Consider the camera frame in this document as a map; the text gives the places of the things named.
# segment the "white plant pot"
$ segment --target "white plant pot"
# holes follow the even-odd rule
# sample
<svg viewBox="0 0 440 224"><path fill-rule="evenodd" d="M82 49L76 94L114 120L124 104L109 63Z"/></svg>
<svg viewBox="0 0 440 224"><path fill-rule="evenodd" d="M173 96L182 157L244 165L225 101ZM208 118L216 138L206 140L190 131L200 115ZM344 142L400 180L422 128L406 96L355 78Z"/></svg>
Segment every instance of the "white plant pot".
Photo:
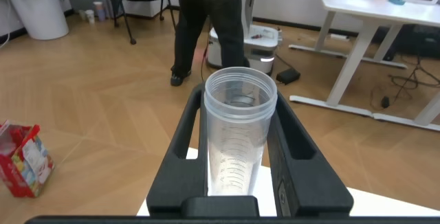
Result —
<svg viewBox="0 0 440 224"><path fill-rule="evenodd" d="M60 0L11 0L31 38L48 40L69 33Z"/></svg>

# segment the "black pants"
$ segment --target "black pants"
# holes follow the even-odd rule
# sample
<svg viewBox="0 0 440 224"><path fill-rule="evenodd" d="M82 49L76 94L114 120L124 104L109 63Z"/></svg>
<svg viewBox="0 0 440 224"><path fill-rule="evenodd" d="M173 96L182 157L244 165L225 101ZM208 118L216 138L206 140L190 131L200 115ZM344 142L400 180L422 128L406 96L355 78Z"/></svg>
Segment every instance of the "black pants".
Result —
<svg viewBox="0 0 440 224"><path fill-rule="evenodd" d="M244 56L244 35L241 25L241 0L179 0L180 15L175 39L176 76L184 77L191 70L194 50L209 15L221 46L223 67L249 67Z"/></svg>

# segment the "black holder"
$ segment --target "black holder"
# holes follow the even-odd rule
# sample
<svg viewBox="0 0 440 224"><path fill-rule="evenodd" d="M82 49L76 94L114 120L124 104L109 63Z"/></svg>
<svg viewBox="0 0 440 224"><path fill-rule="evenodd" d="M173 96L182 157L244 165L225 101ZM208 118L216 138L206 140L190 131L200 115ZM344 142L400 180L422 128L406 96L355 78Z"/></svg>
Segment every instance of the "black holder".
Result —
<svg viewBox="0 0 440 224"><path fill-rule="evenodd" d="M225 217L225 214L230 217L258 217L254 197L206 197L208 138L203 98L204 85L199 85L189 97L146 198L150 215L153 218ZM199 109L198 158L187 160L186 153ZM278 216L349 215L353 198L280 93L267 144Z"/></svg>

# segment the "white robot vacuum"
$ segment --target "white robot vacuum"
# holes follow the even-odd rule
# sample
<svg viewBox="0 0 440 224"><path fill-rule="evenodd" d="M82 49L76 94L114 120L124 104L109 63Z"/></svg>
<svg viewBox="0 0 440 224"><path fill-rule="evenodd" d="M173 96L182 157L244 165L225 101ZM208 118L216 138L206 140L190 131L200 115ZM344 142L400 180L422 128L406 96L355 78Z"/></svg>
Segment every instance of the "white robot vacuum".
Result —
<svg viewBox="0 0 440 224"><path fill-rule="evenodd" d="M270 75L275 50L278 47L279 33L274 28L252 25L253 7L254 0L244 0L242 22L245 34L245 57L249 60L251 68ZM214 28L210 31L207 64L215 69L221 68L221 48Z"/></svg>

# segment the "measuring cup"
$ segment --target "measuring cup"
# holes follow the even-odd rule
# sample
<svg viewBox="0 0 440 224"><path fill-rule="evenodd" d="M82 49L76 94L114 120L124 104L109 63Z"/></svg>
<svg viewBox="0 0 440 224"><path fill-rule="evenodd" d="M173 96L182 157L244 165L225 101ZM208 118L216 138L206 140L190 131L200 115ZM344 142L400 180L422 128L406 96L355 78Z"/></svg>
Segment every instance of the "measuring cup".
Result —
<svg viewBox="0 0 440 224"><path fill-rule="evenodd" d="M275 82L255 69L231 67L207 79L211 195L252 193L276 100Z"/></svg>

